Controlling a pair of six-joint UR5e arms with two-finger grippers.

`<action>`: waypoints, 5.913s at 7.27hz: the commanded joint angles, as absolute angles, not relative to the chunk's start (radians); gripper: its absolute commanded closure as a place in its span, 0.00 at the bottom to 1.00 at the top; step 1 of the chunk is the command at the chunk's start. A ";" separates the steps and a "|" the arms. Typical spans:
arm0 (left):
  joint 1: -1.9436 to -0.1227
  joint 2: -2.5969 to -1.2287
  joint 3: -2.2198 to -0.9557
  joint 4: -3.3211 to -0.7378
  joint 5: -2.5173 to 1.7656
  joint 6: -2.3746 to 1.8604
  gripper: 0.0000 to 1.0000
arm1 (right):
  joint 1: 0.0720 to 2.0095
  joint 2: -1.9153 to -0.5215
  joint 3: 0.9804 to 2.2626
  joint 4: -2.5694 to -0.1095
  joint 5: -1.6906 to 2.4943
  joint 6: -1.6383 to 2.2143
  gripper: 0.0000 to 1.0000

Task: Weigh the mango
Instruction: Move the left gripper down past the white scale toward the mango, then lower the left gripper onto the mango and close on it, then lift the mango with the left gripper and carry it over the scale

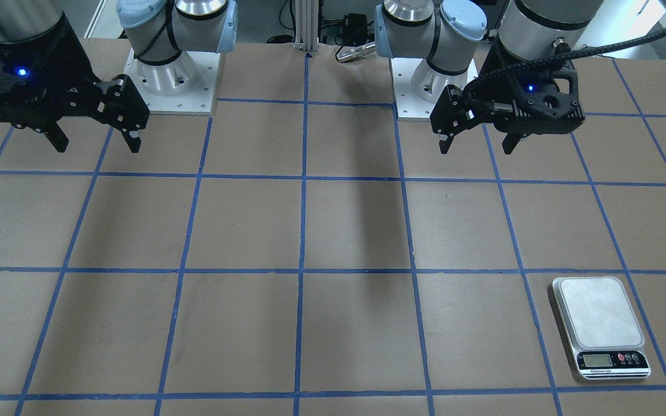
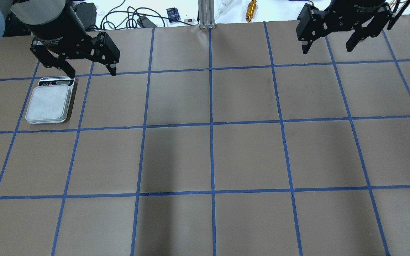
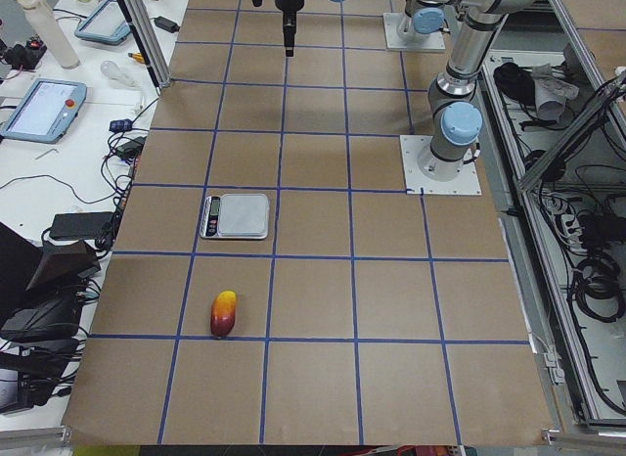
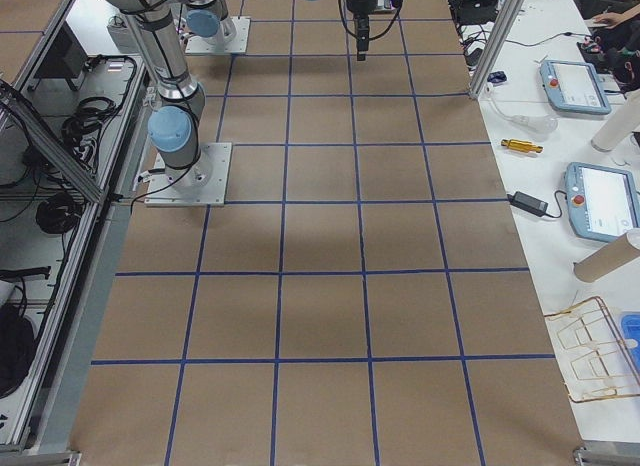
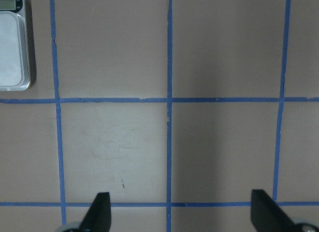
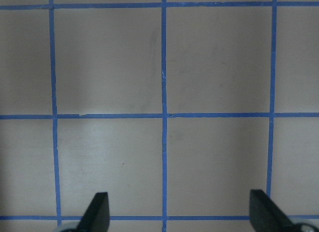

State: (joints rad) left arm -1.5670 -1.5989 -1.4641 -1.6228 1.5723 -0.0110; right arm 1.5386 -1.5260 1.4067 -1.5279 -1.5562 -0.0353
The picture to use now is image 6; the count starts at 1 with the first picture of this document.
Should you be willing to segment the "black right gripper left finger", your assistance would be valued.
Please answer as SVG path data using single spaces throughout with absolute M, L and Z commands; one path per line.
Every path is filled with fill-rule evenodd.
M 107 232 L 110 226 L 110 209 L 107 192 L 96 193 L 82 219 L 77 225 L 76 232 Z

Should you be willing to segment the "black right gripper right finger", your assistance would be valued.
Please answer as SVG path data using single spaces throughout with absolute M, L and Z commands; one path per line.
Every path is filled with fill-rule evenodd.
M 263 190 L 251 190 L 249 221 L 256 232 L 298 232 L 294 224 Z

